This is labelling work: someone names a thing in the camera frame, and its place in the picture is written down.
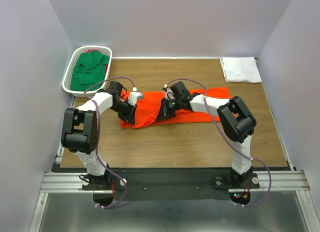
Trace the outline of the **orange t shirt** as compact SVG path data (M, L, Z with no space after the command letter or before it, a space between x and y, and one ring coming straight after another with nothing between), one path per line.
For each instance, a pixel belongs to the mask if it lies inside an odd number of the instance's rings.
M131 125L128 122L120 120L120 127L122 129L139 129L150 125L205 123L213 121L208 114L206 106L204 104L200 104L200 106L195 106L196 110L199 109L198 111L195 110L192 112L181 109L176 112L176 116L174 118L158 122L156 121L156 118L161 108L161 99L164 98L164 93L162 91L143 92L143 95L144 99L137 102L137 109L134 114L135 124ZM215 100L209 98L206 99L209 107L213 107L214 104L217 105L217 101L221 101L223 104L226 104L230 99L230 93L227 87L208 89L207 96L217 98Z

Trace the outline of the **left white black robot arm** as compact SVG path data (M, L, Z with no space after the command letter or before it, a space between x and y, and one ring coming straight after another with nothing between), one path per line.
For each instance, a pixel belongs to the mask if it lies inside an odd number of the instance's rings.
M98 90L93 97L84 94L89 100L77 107L68 108L64 112L61 133L61 145L83 162L87 170L86 175L80 175L83 187L88 189L108 189L112 183L109 166L98 153L100 139L100 116L110 109L118 117L131 125L135 124L137 102L143 99L143 94L136 87L124 99L122 96L123 85L112 81L108 89Z

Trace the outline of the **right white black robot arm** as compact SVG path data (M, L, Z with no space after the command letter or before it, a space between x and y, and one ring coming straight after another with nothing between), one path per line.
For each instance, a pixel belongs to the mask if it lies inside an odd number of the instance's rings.
M162 89L165 97L161 99L156 121L172 119L177 111L202 112L212 119L218 117L221 127L217 127L223 139L232 149L230 174L227 176L235 187L242 187L249 181L252 169L251 141L257 125L244 101L235 96L231 99L218 99L204 94L190 93L182 81Z

